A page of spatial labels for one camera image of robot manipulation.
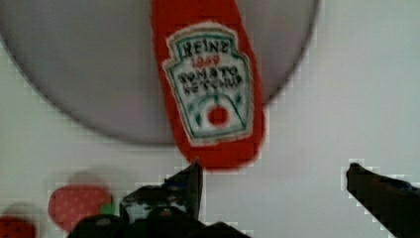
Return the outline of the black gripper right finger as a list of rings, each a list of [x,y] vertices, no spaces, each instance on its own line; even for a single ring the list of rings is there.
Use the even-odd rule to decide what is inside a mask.
[[[358,163],[346,171],[347,191],[395,238],[420,237],[419,188]]]

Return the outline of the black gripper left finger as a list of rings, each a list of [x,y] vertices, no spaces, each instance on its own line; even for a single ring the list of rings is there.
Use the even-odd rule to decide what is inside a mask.
[[[203,173],[196,162],[161,185],[126,195],[118,215],[88,216],[66,238],[251,238],[224,223],[199,221]]]

